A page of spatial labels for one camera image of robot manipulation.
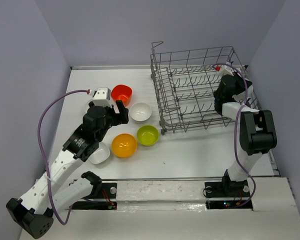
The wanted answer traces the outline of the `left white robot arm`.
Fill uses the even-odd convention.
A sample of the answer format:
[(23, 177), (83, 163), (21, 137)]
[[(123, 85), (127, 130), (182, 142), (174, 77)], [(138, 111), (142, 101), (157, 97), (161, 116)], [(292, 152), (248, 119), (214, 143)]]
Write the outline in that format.
[(58, 211), (72, 206), (84, 197), (100, 194), (102, 180), (87, 171), (67, 189), (60, 188), (70, 175), (99, 148), (107, 131), (129, 122), (129, 110), (121, 100), (116, 105), (99, 106), (93, 102), (82, 118), (82, 124), (62, 146), (49, 169), (19, 198), (11, 198), (6, 208), (12, 219), (34, 239), (44, 236), (50, 229)]

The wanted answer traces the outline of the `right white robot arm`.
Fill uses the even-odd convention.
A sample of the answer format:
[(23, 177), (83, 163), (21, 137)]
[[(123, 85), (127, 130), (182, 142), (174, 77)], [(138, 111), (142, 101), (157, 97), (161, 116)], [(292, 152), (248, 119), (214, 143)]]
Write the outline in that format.
[(212, 188), (214, 198), (234, 197), (243, 192), (250, 171), (256, 162), (277, 146), (272, 112), (250, 108), (246, 96), (253, 85), (239, 75), (223, 75), (213, 93), (215, 111), (235, 121), (234, 163), (222, 180)]

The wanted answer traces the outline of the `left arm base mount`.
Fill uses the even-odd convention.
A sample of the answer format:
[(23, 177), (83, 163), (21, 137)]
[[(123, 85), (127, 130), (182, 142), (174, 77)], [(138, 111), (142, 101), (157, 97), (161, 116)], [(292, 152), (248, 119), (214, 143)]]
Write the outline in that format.
[(117, 187), (116, 181), (103, 181), (100, 190), (92, 192), (72, 205), (72, 210), (116, 210)]

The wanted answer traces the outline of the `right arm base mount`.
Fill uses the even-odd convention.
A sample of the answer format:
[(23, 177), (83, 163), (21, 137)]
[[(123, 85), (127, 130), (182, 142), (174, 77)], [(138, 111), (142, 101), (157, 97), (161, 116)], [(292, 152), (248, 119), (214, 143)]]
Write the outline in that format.
[(202, 194), (208, 209), (252, 209), (248, 180), (231, 180), (227, 172), (221, 180), (206, 181)]

